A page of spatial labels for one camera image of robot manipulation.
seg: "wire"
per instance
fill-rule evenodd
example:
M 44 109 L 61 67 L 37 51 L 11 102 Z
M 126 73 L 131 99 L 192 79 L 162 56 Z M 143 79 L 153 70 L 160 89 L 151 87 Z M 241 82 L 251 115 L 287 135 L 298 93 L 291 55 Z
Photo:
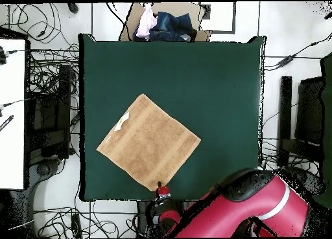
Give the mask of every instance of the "wire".
M 28 16 L 28 14 L 27 14 L 26 11 L 25 11 L 25 8 L 26 8 L 27 6 L 32 6 L 32 7 L 34 7 L 35 9 L 37 9 L 37 10 L 38 10 L 38 11 L 44 16 L 45 21 L 39 21 L 39 22 L 33 24 L 32 26 L 30 26 L 27 30 L 25 30 L 25 29 L 23 29 L 20 25 L 24 25 L 24 24 L 27 23 L 28 20 L 29 20 L 29 16 Z M 50 8 L 51 8 L 52 15 L 53 15 L 53 26 L 49 24 L 49 20 L 47 19 L 46 14 L 45 14 L 40 8 L 38 8 L 37 6 L 32 5 L 32 4 L 26 4 L 25 6 L 23 6 L 23 7 L 21 8 L 21 7 L 19 6 L 19 4 L 16 4 L 16 8 L 15 8 L 14 12 L 15 12 L 18 8 L 21 10 L 21 12 L 19 13 L 18 22 L 15 23 L 15 24 L 8 24 L 8 23 L 7 23 L 7 24 L 3 24 L 3 25 L 1 25 L 0 27 L 2 27 L 2 26 L 4 26 L 4 25 L 17 25 L 18 28 L 19 28 L 20 30 L 22 30 L 24 33 L 26 33 L 26 34 L 28 35 L 28 37 L 34 39 L 35 41 L 38 41 L 38 42 L 44 43 L 44 44 L 46 44 L 46 43 L 50 43 L 52 40 L 55 39 L 55 37 L 57 37 L 59 34 L 61 34 L 62 37 L 64 38 L 64 40 L 67 42 L 67 44 L 68 44 L 68 45 L 71 45 L 71 44 L 67 41 L 67 39 L 65 38 L 65 36 L 64 36 L 64 34 L 63 34 L 63 32 L 62 32 L 62 26 L 61 26 L 61 21 L 60 21 L 60 15 L 59 15 L 58 8 L 56 7 L 56 5 L 55 5 L 54 3 L 49 3 L 49 6 L 50 6 Z M 55 27 L 55 14 L 54 14 L 54 9 L 53 9 L 53 7 L 55 8 L 56 13 L 57 13 L 57 17 L 58 17 L 58 21 L 59 21 L 60 29 L 57 29 L 57 28 Z M 23 21 L 23 22 L 20 21 L 20 20 L 21 20 L 21 17 L 22 17 L 22 14 L 24 14 L 25 17 L 27 18 L 27 19 L 26 19 L 25 21 Z M 45 28 L 44 28 L 44 29 L 40 32 L 40 34 L 37 35 L 36 37 L 32 36 L 31 33 L 29 33 L 29 31 L 30 31 L 33 27 L 35 27 L 36 25 L 39 25 L 39 24 L 41 24 L 41 23 L 43 23 L 43 24 L 45 25 Z M 46 31 L 47 28 L 51 28 L 50 33 L 48 33 L 48 35 L 46 35 L 45 37 L 39 39 L 39 37 L 45 35 L 45 31 Z M 57 31 L 57 33 L 56 33 L 56 34 L 55 34 L 55 35 L 54 35 L 49 41 L 46 41 L 48 38 L 51 37 L 52 33 L 53 33 L 55 30 Z
M 20 227 L 22 227 L 22 226 L 26 226 L 26 225 L 32 223 L 33 221 L 34 221 L 34 219 L 31 220 L 31 221 L 29 221 L 29 222 L 27 222 L 27 223 L 24 223 L 24 224 L 18 225 L 18 226 L 16 226 L 16 227 L 10 228 L 10 229 L 8 229 L 8 230 L 10 231 L 10 230 L 13 230 L 13 229 L 20 228 Z
M 110 8 L 108 3 L 106 3 L 106 5 L 107 5 L 108 9 L 110 10 L 110 12 L 113 13 L 113 15 L 126 27 L 128 39 L 129 39 L 129 41 L 132 41 L 132 39 L 130 38 L 130 35 L 129 35 L 129 29 L 128 29 L 127 23 L 124 23 L 123 20 L 121 20 L 121 18 L 117 14 L 115 14 L 115 12 Z
M 70 145 L 71 145 L 71 147 L 73 148 L 75 154 L 78 156 L 78 158 L 80 158 L 80 156 L 77 154 L 76 150 L 74 149 L 73 144 L 71 143 L 71 140 L 70 140 Z
M 18 101 L 15 101 L 15 102 L 11 102 L 11 103 L 7 103 L 7 104 L 3 104 L 4 107 L 8 107 L 12 104 L 15 104 L 15 103 L 18 103 L 18 102 L 22 102 L 22 101 L 29 101 L 29 100 L 32 100 L 32 99 L 36 99 L 36 98 L 28 98 L 28 99 L 22 99 L 22 100 L 18 100 Z
M 276 65 L 267 65 L 265 67 L 275 67 L 274 69 L 266 69 L 264 68 L 265 71 L 274 71 L 276 69 L 279 69 L 280 67 L 284 67 L 285 65 L 288 65 L 289 63 L 291 63 L 291 61 L 293 61 L 293 59 L 302 51 L 304 51 L 305 49 L 307 49 L 308 47 L 313 47 L 314 45 L 317 45 L 319 43 L 322 43 L 326 40 L 330 40 L 332 38 L 332 33 L 329 34 L 328 37 L 326 37 L 323 40 L 317 41 L 317 42 L 313 42 L 310 45 L 304 47 L 303 49 L 301 49 L 300 51 L 298 51 L 297 53 L 294 53 L 293 55 L 288 55 L 287 57 L 285 57 L 284 59 L 282 59 L 280 62 L 278 62 Z
M 296 105 L 298 105 L 299 102 L 295 103 L 294 105 L 291 105 L 290 107 L 294 107 Z M 264 125 L 267 123 L 267 121 L 269 121 L 271 118 L 275 117 L 276 115 L 278 115 L 281 111 L 278 111 L 277 113 L 273 114 L 273 116 L 267 118 L 267 120 L 263 123 L 262 129 L 264 128 Z
M 294 107 L 294 106 L 296 106 L 296 105 L 298 105 L 298 104 L 302 104 L 302 103 L 306 103 L 306 102 L 311 102 L 311 101 L 314 101 L 314 100 L 317 100 L 317 98 L 313 98 L 313 99 L 310 99 L 310 100 L 305 100 L 305 101 L 297 102 L 297 103 L 291 105 L 290 107 L 292 108 L 292 107 Z M 280 112 L 281 112 L 281 111 L 278 111 L 277 113 L 273 114 L 273 116 L 267 118 L 267 120 L 263 123 L 262 129 L 264 128 L 264 125 L 267 123 L 267 121 L 269 121 L 271 118 L 273 118 L 273 117 L 275 117 L 276 115 L 278 115 Z

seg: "folded towel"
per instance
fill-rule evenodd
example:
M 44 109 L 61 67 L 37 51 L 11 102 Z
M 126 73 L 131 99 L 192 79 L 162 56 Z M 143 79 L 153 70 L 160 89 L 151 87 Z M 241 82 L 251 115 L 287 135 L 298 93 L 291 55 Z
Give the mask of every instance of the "folded towel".
M 146 95 L 139 95 L 110 130 L 97 151 L 139 184 L 155 191 L 166 185 L 200 139 Z

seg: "green table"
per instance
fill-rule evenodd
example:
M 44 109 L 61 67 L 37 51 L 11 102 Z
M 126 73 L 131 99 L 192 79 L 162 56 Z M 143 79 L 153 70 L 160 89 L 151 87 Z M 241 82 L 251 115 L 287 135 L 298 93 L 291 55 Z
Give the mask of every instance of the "green table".
M 154 193 L 96 151 L 142 93 L 201 138 L 169 182 L 174 199 L 200 199 L 215 183 L 258 165 L 260 55 L 251 43 L 80 42 L 80 198 Z

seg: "black cable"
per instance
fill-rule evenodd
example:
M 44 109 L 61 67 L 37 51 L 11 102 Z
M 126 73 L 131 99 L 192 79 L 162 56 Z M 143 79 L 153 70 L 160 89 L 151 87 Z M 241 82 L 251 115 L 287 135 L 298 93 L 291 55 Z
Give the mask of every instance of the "black cable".
M 18 19 L 18 22 L 17 22 L 16 24 L 11 24 L 11 25 L 17 25 L 18 28 L 21 29 L 24 33 L 26 33 L 29 37 L 31 37 L 32 39 L 34 39 L 34 40 L 36 40 L 36 41 L 39 41 L 39 42 L 41 42 L 41 43 L 45 43 L 45 44 L 46 44 L 46 43 L 50 43 L 52 40 L 55 39 L 55 37 L 57 37 L 59 34 L 61 34 L 62 37 L 64 38 L 64 40 L 67 42 L 67 44 L 68 44 L 68 45 L 71 45 L 71 44 L 67 41 L 67 39 L 65 38 L 65 36 L 64 36 L 64 34 L 63 34 L 63 32 L 62 32 L 62 25 L 61 25 L 61 21 L 60 21 L 60 15 L 59 15 L 58 8 L 56 7 L 56 5 L 55 5 L 54 3 L 50 3 L 49 5 L 50 5 L 50 8 L 51 8 L 51 10 L 52 10 L 52 15 L 53 15 L 53 26 L 49 24 L 49 21 L 48 21 L 48 19 L 47 19 L 47 16 L 43 13 L 43 11 L 42 11 L 40 8 L 38 8 L 37 6 L 32 5 L 32 4 L 26 4 L 26 5 L 23 6 L 22 8 L 21 8 L 18 4 L 16 4 L 16 6 L 17 6 L 16 9 L 19 8 L 19 9 L 21 10 L 21 12 L 19 13 L 19 19 Z M 27 6 L 32 6 L 32 7 L 36 8 L 38 11 L 40 11 L 40 12 L 43 14 L 43 16 L 45 17 L 45 21 L 39 21 L 39 22 L 33 24 L 32 26 L 30 26 L 27 30 L 25 30 L 25 29 L 23 29 L 20 25 L 24 25 L 24 24 L 25 24 L 26 22 L 28 22 L 28 20 L 29 20 L 29 16 L 28 16 L 28 14 L 27 14 L 26 11 L 25 11 L 25 8 L 26 8 Z M 60 29 L 55 28 L 55 14 L 54 14 L 53 7 L 56 9 L 56 13 L 57 13 L 57 16 L 58 16 L 58 21 L 59 21 Z M 26 18 L 27 18 L 27 20 L 24 21 L 24 22 L 20 22 L 20 19 L 21 19 L 21 17 L 22 17 L 22 14 L 25 14 L 25 16 L 26 16 Z M 29 31 L 30 31 L 33 27 L 35 27 L 36 25 L 39 25 L 40 23 L 45 24 L 45 28 L 44 28 L 44 30 L 41 31 L 40 34 L 39 34 L 38 36 L 36 36 L 36 37 L 32 36 L 32 35 L 29 33 Z M 48 35 L 46 35 L 44 38 L 42 38 L 42 39 L 38 39 L 40 36 L 45 35 L 45 31 L 46 31 L 46 29 L 47 29 L 48 27 L 51 28 L 51 32 L 48 33 Z M 49 41 L 45 41 L 46 39 L 48 39 L 48 38 L 51 37 L 52 33 L 53 33 L 55 30 L 57 31 L 57 33 L 55 34 L 55 36 L 53 36 Z
M 294 53 L 293 55 L 288 55 L 287 57 L 285 57 L 284 59 L 282 59 L 280 62 L 278 62 L 276 65 L 272 65 L 272 66 L 265 66 L 265 67 L 275 67 L 274 69 L 266 69 L 264 68 L 265 71 L 274 71 L 276 69 L 279 69 L 280 67 L 284 67 L 285 65 L 288 65 L 289 63 L 291 63 L 291 61 L 293 61 L 293 59 L 302 51 L 304 51 L 305 49 L 307 49 L 308 47 L 313 47 L 314 45 L 317 45 L 319 43 L 322 43 L 326 40 L 330 40 L 332 37 L 332 33 L 330 33 L 330 35 L 328 37 L 326 37 L 323 40 L 317 41 L 317 42 L 313 42 L 310 45 L 304 47 L 303 49 L 301 49 L 300 51 L 298 51 L 297 53 Z
M 110 10 L 110 12 L 113 13 L 113 15 L 126 27 L 128 39 L 129 39 L 129 41 L 132 41 L 132 39 L 130 38 L 130 35 L 129 35 L 129 29 L 128 29 L 127 24 L 124 23 L 123 20 L 121 20 L 121 18 L 117 14 L 115 14 L 115 12 L 110 8 L 110 6 L 108 5 L 108 3 L 106 3 L 106 5 L 107 5 L 108 9 Z
M 317 100 L 317 98 L 313 98 L 313 99 L 310 99 L 310 100 L 305 100 L 305 101 L 302 101 L 302 102 L 297 102 L 297 103 L 291 105 L 290 107 L 292 108 L 292 107 L 294 107 L 294 106 L 296 106 L 296 105 L 298 105 L 298 104 L 302 104 L 302 103 L 304 103 L 304 102 L 311 102 L 311 101 L 314 101 L 314 100 Z M 281 112 L 281 111 L 278 111 L 277 113 L 273 114 L 273 116 L 267 118 L 267 120 L 263 123 L 262 129 L 264 128 L 264 125 L 267 123 L 267 121 L 269 121 L 271 118 L 273 118 L 273 117 L 275 117 L 276 115 L 278 115 L 280 112 Z
M 73 144 L 71 143 L 71 140 L 70 140 L 70 145 L 71 145 L 71 147 L 73 148 L 75 154 L 78 156 L 78 158 L 80 158 L 80 156 L 77 154 L 76 150 L 74 149 Z

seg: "white desk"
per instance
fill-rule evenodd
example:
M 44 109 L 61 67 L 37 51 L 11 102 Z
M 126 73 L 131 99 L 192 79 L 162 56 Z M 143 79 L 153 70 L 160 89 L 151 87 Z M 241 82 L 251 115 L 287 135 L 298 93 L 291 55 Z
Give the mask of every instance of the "white desk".
M 24 50 L 24 40 L 0 39 L 5 51 Z M 24 99 L 25 53 L 11 54 L 5 65 L 0 65 L 0 104 Z M 24 107 L 18 102 L 5 107 L 0 125 L 9 116 L 14 119 L 0 131 L 0 188 L 23 189 L 24 175 Z

